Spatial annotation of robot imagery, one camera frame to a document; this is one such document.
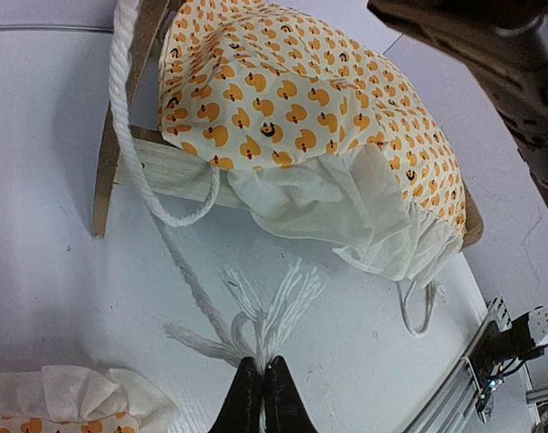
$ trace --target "wooden slat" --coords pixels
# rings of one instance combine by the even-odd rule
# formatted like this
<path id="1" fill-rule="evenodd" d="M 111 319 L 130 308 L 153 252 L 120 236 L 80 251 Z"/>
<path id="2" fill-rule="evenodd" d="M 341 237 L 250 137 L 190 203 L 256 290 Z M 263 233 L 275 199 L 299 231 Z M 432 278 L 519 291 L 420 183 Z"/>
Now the wooden slat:
<path id="1" fill-rule="evenodd" d="M 132 127 L 132 135 L 136 149 L 145 165 L 145 172 L 152 188 L 160 194 L 189 198 L 196 201 L 206 199 L 210 186 L 210 166 L 196 156 L 188 155 L 166 142 L 158 131 Z M 230 187 L 223 174 L 220 193 L 216 204 L 247 209 L 236 193 Z M 132 182 L 123 159 L 119 161 L 115 183 L 129 184 Z M 474 199 L 466 185 L 466 235 L 462 249 L 476 244 L 482 237 L 484 225 Z"/>
<path id="2" fill-rule="evenodd" d="M 464 185 L 464 190 L 466 193 L 466 235 L 462 242 L 462 249 L 476 244 L 484 232 L 482 216 L 466 185 Z"/>
<path id="3" fill-rule="evenodd" d="M 156 137 L 161 135 L 156 131 L 135 129 L 141 137 Z M 189 155 L 184 151 L 167 145 L 135 138 L 134 143 L 140 159 L 144 164 L 144 173 L 154 191 L 168 196 L 189 198 L 195 201 L 204 201 L 210 188 L 211 166 L 200 158 Z M 118 162 L 118 170 L 115 173 L 116 184 L 132 184 L 132 178 L 123 158 Z M 222 172 L 220 193 L 216 200 L 217 205 L 248 209 L 240 201 L 236 193 L 230 187 L 226 179 L 226 172 Z"/>
<path id="4" fill-rule="evenodd" d="M 146 59 L 148 59 L 148 54 L 156 38 L 156 32 L 160 27 L 160 22 L 166 13 L 169 2 L 170 0 L 142 0 L 132 47 L 130 48 L 132 70 L 126 86 L 130 106 L 136 94 Z M 119 156 L 120 146 L 112 125 L 110 106 L 108 106 L 97 166 L 94 214 L 91 228 L 93 236 L 104 237 L 105 235 L 108 208 Z"/>

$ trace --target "metal rail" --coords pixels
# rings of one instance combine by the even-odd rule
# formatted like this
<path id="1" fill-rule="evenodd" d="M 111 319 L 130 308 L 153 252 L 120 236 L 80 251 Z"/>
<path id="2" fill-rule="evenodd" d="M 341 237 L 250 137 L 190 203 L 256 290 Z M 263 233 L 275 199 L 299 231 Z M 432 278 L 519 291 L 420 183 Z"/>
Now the metal rail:
<path id="1" fill-rule="evenodd" d="M 461 359 L 404 433 L 451 433 L 464 428 L 474 411 L 480 391 L 478 381 L 470 368 L 469 357 L 485 336 L 487 327 L 492 321 L 497 322 L 501 331 L 511 325 L 504 300 L 500 298 L 490 303 L 487 316 Z"/>
<path id="2" fill-rule="evenodd" d="M 526 392 L 526 402 L 528 404 L 542 403 L 543 401 L 548 401 L 548 385 L 538 390 Z"/>

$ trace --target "white ruffled fabric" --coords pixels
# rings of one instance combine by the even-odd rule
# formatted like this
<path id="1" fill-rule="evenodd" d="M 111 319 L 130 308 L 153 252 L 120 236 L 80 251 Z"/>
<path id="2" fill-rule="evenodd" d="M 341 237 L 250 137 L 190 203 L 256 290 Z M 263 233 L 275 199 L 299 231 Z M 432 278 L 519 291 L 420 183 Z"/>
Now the white ruffled fabric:
<path id="1" fill-rule="evenodd" d="M 126 412 L 141 433 L 161 433 L 178 408 L 140 375 L 112 369 L 44 366 L 35 373 L 0 373 L 0 417 L 84 423 Z"/>
<path id="2" fill-rule="evenodd" d="M 460 232 L 405 201 L 375 145 L 287 169 L 233 170 L 228 181 L 264 230 L 335 244 L 346 262 L 425 287 L 461 250 Z"/>

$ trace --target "yellow duck pattern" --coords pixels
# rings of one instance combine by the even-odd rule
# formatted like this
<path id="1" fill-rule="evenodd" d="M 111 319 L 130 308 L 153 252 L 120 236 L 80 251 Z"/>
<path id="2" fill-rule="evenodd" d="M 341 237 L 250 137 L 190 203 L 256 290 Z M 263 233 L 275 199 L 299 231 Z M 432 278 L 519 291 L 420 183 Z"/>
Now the yellow duck pattern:
<path id="1" fill-rule="evenodd" d="M 139 433 L 138 421 L 126 413 L 85 422 L 51 422 L 45 419 L 0 417 L 0 433 Z"/>
<path id="2" fill-rule="evenodd" d="M 376 145 L 404 200 L 464 233 L 458 162 L 407 77 L 296 10 L 261 0 L 183 4 L 160 58 L 160 130 L 225 170 Z"/>

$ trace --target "white surface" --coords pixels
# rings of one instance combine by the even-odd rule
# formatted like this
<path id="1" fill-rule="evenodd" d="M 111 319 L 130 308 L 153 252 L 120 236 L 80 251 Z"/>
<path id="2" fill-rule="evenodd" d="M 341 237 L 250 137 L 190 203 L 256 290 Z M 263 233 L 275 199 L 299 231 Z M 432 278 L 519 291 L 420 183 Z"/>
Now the white surface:
<path id="1" fill-rule="evenodd" d="M 449 137 L 482 214 L 484 236 L 465 254 L 485 299 L 501 295 L 513 318 L 548 305 L 548 210 L 489 99 L 463 65 L 420 42 L 403 37 L 387 55 Z M 548 349 L 528 366 L 534 387 L 548 383 Z"/>
<path id="2" fill-rule="evenodd" d="M 367 0 L 280 0 L 316 16 L 383 52 L 400 33 L 387 28 L 367 8 Z M 0 0 L 0 25 L 66 24 L 112 28 L 115 0 Z"/>
<path id="3" fill-rule="evenodd" d="M 203 334 L 210 327 L 133 189 L 115 188 L 105 240 L 87 232 L 108 43 L 99 34 L 0 33 L 0 371 L 43 364 L 133 369 L 184 411 L 174 431 L 204 432 L 234 371 L 165 338 L 161 326 L 171 321 Z M 173 211 L 196 206 L 165 202 Z M 435 309 L 430 332 L 415 340 L 392 283 L 349 267 L 317 243 L 275 238 L 249 214 L 225 208 L 181 237 L 227 317 L 233 301 L 219 284 L 220 266 L 241 267 L 263 298 L 297 257 L 319 268 L 329 287 L 282 354 L 321 432 L 400 430 L 448 373 L 484 312 L 462 256 L 441 275 L 446 301 Z M 416 320 L 423 302 L 411 302 Z"/>

